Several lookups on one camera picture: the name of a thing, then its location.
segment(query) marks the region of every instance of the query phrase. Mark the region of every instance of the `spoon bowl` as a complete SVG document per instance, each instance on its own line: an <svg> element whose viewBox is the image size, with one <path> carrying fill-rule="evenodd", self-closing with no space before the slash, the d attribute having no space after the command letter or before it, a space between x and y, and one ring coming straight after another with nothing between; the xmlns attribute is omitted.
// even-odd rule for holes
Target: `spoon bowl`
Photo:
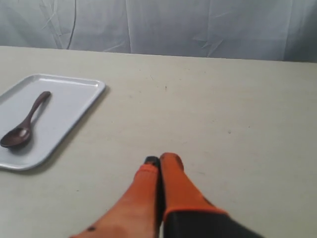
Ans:
<svg viewBox="0 0 317 238"><path fill-rule="evenodd" d="M49 91L43 92L35 100L29 114L17 127L9 131L1 140L0 146L4 148L17 148L26 145L32 137L31 119L34 112L44 102L51 93Z"/></svg>

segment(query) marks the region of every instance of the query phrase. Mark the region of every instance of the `beige table surface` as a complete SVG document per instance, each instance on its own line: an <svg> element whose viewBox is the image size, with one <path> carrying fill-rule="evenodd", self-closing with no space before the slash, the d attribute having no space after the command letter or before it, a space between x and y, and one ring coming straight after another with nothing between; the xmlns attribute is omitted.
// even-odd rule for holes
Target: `beige table surface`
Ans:
<svg viewBox="0 0 317 238"><path fill-rule="evenodd" d="M0 93L35 73L110 90L47 163L0 170L1 238L82 231L165 151L254 231L317 237L316 64L0 47Z"/></svg>

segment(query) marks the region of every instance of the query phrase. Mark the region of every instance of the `wooden spoon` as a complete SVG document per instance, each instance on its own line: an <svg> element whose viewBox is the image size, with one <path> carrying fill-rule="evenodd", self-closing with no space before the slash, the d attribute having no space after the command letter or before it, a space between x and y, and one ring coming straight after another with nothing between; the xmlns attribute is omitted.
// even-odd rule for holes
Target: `wooden spoon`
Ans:
<svg viewBox="0 0 317 238"><path fill-rule="evenodd" d="M31 119L37 108L44 102L51 93L49 91L43 92L35 100L29 114L16 128L9 131L0 141L0 145L5 148L13 148L20 145L27 144L32 137Z"/></svg>

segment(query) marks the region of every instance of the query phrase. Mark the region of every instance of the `white tray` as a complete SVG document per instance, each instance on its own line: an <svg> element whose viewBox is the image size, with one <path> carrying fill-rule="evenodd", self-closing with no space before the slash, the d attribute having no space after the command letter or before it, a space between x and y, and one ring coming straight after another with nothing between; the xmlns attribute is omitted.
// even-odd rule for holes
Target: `white tray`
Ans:
<svg viewBox="0 0 317 238"><path fill-rule="evenodd" d="M27 170L43 162L105 89L95 80L29 76L0 96L0 138L17 126L43 91L51 91L33 116L33 137L19 150L0 147L0 168Z"/></svg>

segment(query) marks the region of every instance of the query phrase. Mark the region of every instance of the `spoon handle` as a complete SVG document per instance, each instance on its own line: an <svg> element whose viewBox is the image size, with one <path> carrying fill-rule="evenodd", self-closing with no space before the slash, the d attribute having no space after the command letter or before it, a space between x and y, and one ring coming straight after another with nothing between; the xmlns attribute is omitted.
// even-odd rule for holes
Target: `spoon handle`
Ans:
<svg viewBox="0 0 317 238"><path fill-rule="evenodd" d="M42 102L44 102L49 96L51 95L51 92L45 91L41 93L38 98L35 100L29 114L26 116L26 118L23 120L23 122L20 124L20 126L28 126L31 123L32 116L34 112L37 110L37 108L41 105Z"/></svg>

